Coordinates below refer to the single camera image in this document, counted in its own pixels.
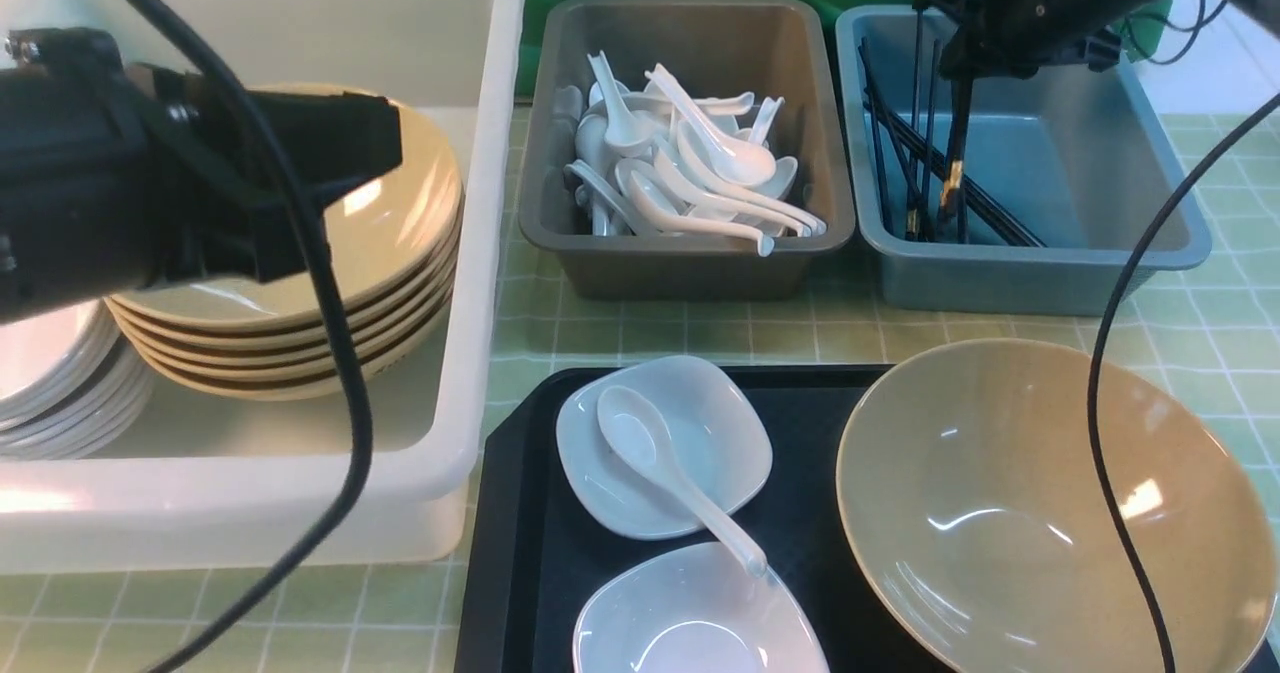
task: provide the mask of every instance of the black chopstick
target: black chopstick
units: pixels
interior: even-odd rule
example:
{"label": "black chopstick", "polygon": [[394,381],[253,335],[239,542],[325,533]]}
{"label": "black chopstick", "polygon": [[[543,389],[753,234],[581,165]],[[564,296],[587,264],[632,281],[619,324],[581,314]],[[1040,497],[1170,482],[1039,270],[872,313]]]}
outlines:
{"label": "black chopstick", "polygon": [[938,200],[938,226],[956,219],[956,239],[969,242],[965,216],[964,152],[969,141],[969,113],[973,105],[973,77],[951,82],[951,136],[947,137],[946,177]]}
{"label": "black chopstick", "polygon": [[[933,120],[938,111],[937,107],[937,95],[938,95],[938,61],[942,55],[942,41],[933,38],[933,64],[932,73],[929,75],[929,105],[928,113],[925,113],[924,122],[924,141],[929,146],[933,145]],[[924,194],[924,209],[929,207],[929,189],[933,187],[933,171],[929,170],[929,164],[924,162],[920,166],[920,189]]]}
{"label": "black chopstick", "polygon": [[[867,54],[867,38],[861,40],[858,45],[858,55],[863,61],[863,70],[867,75],[867,95],[868,99],[874,100],[876,109],[882,113],[881,120],[897,120],[896,114],[892,114],[888,105],[884,104],[884,96],[882,95],[879,86],[876,82],[876,75],[872,72],[872,61]],[[876,109],[872,111],[872,118],[877,118]],[[920,202],[922,194],[919,186],[915,186],[915,177],[911,175],[911,166],[906,161],[906,154],[902,152],[902,141],[900,139],[900,132],[895,129],[895,125],[887,125],[888,139],[893,148],[893,155],[897,159],[897,164],[902,170],[902,177],[906,180],[906,241],[931,241],[932,225],[928,216],[922,216],[923,202]]]}
{"label": "black chopstick", "polygon": [[[920,129],[920,49],[924,44],[924,8],[915,12],[915,56],[911,59],[911,131]],[[918,175],[916,170],[920,166],[919,161],[915,159],[915,154],[911,154],[911,175]],[[924,198],[924,205],[928,205],[928,196]]]}
{"label": "black chopstick", "polygon": [[876,152],[876,184],[879,187],[881,221],[884,224],[884,230],[893,232],[893,212],[888,203],[888,177],[884,171],[884,146],[881,143],[879,136],[883,113],[879,111],[876,99],[870,93],[867,95],[867,106],[872,113],[872,148]]}
{"label": "black chopstick", "polygon": [[[899,131],[902,137],[902,145],[906,145],[909,148],[914,148],[919,157],[929,164],[934,177],[946,178],[946,155],[942,155],[936,146],[929,146],[929,155],[925,155],[923,137],[913,134],[908,123],[902,122],[901,118],[888,116],[887,125]],[[1024,226],[1023,223],[1014,216],[1014,214],[1007,211],[1004,205],[997,202],[996,198],[992,198],[992,196],[987,193],[982,186],[978,186],[973,178],[965,175],[961,180],[961,186],[968,193],[969,205],[973,206],[973,212],[977,212],[978,218],[982,218],[982,221],[987,223],[987,225],[996,232],[996,235],[1001,237],[1001,241],[1005,241],[1007,244],[1028,246],[1028,248],[1044,248],[1044,242],[1039,239],[1037,234],[1033,234],[1030,228]]]}

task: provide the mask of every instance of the stacked plates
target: stacked plates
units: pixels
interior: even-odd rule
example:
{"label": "stacked plates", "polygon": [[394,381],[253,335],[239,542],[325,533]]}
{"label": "stacked plates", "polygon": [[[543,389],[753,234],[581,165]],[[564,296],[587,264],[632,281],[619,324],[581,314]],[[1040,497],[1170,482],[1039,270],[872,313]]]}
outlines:
{"label": "stacked plates", "polygon": [[142,413],[155,376],[100,301],[0,326],[0,458],[81,458]]}
{"label": "stacked plates", "polygon": [[[444,319],[462,226],[462,177],[444,132],[401,107],[403,164],[325,212],[334,274],[365,377]],[[108,301],[160,374],[210,394],[301,400],[340,390],[310,276],[205,281]]]}

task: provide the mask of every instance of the gray plastic tray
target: gray plastic tray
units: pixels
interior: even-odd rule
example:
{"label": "gray plastic tray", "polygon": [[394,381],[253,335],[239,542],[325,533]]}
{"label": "gray plastic tray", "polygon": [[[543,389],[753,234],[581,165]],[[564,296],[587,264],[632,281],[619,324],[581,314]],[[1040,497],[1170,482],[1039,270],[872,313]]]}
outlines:
{"label": "gray plastic tray", "polygon": [[[955,26],[928,14],[924,58]],[[882,129],[887,198],[895,232],[886,230],[870,148],[872,118],[863,109],[868,58],[890,107],[911,107],[915,13],[909,6],[860,6],[836,22],[845,125],[861,234],[881,257],[884,299],[900,308],[975,313],[1097,316],[1129,252],[1183,178],[1156,113],[1128,61],[1093,73],[1043,68],[1032,81],[978,81],[965,173],[1004,203],[1047,248],[1012,248],[969,214],[970,244],[915,243],[901,232],[906,184]],[[928,61],[922,63],[922,69]],[[951,96],[938,88],[937,134],[946,148]],[[932,186],[936,209],[941,186]],[[1211,235],[1196,200],[1169,219],[1143,257],[1130,293],[1157,271],[1196,267]]]}
{"label": "gray plastic tray", "polygon": [[[598,237],[573,203],[562,168],[575,125],[557,116],[556,91],[590,88],[589,52],[604,50],[614,75],[643,90],[662,63],[698,96],[755,91],[786,99],[773,124],[777,154],[800,161],[790,203],[827,221],[823,235],[783,237],[768,258],[745,241],[713,235]],[[547,20],[525,168],[520,226],[549,249],[589,299],[777,299],[804,281],[815,255],[847,243],[854,202],[840,111],[822,27],[797,0],[567,0]]]}

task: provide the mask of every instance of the black serving tray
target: black serving tray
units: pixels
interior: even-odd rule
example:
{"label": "black serving tray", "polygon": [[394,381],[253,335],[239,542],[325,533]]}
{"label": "black serving tray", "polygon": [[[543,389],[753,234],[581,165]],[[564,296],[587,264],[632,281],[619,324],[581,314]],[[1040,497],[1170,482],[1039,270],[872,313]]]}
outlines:
{"label": "black serving tray", "polygon": [[[950,670],[881,605],[836,509],[841,432],[886,370],[726,370],[773,441],[769,481],[733,518],[791,587],[833,673]],[[704,531],[634,541],[602,527],[577,502],[556,449],[556,417],[573,392],[608,372],[549,377],[489,436],[456,673],[572,673],[573,626],[596,589],[654,555],[710,540]],[[1247,673],[1280,673],[1270,646]]]}

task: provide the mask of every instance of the beige bowl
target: beige bowl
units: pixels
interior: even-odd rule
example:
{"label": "beige bowl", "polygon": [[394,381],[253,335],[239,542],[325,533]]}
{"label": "beige bowl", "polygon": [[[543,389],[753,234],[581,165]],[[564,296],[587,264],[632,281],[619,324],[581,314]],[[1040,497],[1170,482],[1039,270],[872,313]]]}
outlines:
{"label": "beige bowl", "polygon": [[[285,90],[342,91],[310,84]],[[378,298],[420,267],[449,230],[462,200],[462,175],[444,131],[412,107],[399,105],[399,113],[401,166],[325,211],[334,275],[347,308]],[[317,316],[307,276],[270,285],[228,278],[123,294],[119,301],[159,321],[205,331],[278,330]]]}
{"label": "beige bowl", "polygon": [[[961,672],[1161,670],[1098,486],[1089,358],[1042,342],[916,354],[859,400],[837,459],[850,546],[881,601]],[[1196,415],[1106,366],[1102,450],[1179,670],[1239,670],[1276,595],[1271,528]]]}
{"label": "beige bowl", "polygon": [[[365,380],[372,380],[372,377],[387,371],[424,344],[431,335],[431,331],[435,331],[448,319],[448,312],[449,306],[444,303],[434,316],[425,319],[419,328],[408,331],[402,339],[388,342],[384,349],[375,351],[367,358],[361,358],[360,372]],[[207,394],[224,398],[238,398],[242,400],[306,400],[335,394],[335,392],[342,390],[338,374],[333,371],[315,374],[314,376],[294,377],[294,380],[287,383],[229,383],[215,380],[215,377],[196,376],[196,374],[187,374],[179,371],[179,368],[165,366],[165,363],[159,362],[159,360],[155,360],[143,349],[138,349],[138,354],[147,363],[151,363],[152,368],[163,374],[164,377],[169,377],[170,381],[188,386],[192,390],[206,392]]]}
{"label": "beige bowl", "polygon": [[[389,342],[397,342],[411,331],[417,330],[417,328],[421,328],[426,319],[436,316],[440,312],[449,298],[449,290],[452,289],[448,281],[444,281],[444,285],[429,287],[422,290],[421,296],[415,296],[403,308],[394,310],[383,321],[378,321],[376,325],[358,331],[356,334],[357,357],[364,360],[370,354],[375,354],[376,351],[385,349]],[[156,362],[165,363],[165,366],[183,374],[206,377],[210,381],[288,383],[298,380],[298,377],[334,371],[334,360],[329,349],[329,342],[319,342],[316,345],[308,345],[307,349],[300,352],[298,357],[285,360],[283,363],[270,363],[270,366],[262,366],[256,358],[246,358],[239,363],[237,358],[227,358],[224,360],[224,366],[206,366],[205,363],[192,363],[188,360],[168,354],[165,351],[150,345],[142,336],[134,336],[132,331],[124,328],[122,330],[124,330],[124,335],[129,336],[129,340],[137,348],[146,349],[146,353],[152,360],[156,360]]]}
{"label": "beige bowl", "polygon": [[[366,301],[357,308],[347,308],[347,325],[352,330],[360,330],[374,325],[380,319],[388,316],[392,310],[402,308],[412,296],[420,293],[424,287],[439,287],[448,284],[448,278],[453,275],[452,267],[457,260],[458,235],[461,233],[462,218],[456,219],[445,244],[426,258],[422,266],[416,267],[401,284],[384,290],[379,298]],[[307,322],[294,322],[294,325],[274,328],[270,331],[248,331],[248,334],[236,334],[236,331],[205,331],[200,328],[184,328],[174,322],[160,321],[146,313],[129,307],[127,299],[106,299],[116,322],[123,328],[132,328],[133,331],[146,334],[148,339],[156,342],[156,348],[168,351],[169,354],[196,362],[218,366],[227,357],[242,357],[242,354],[292,354],[306,345],[323,344],[325,340],[324,322],[320,321],[317,310],[315,320]]]}

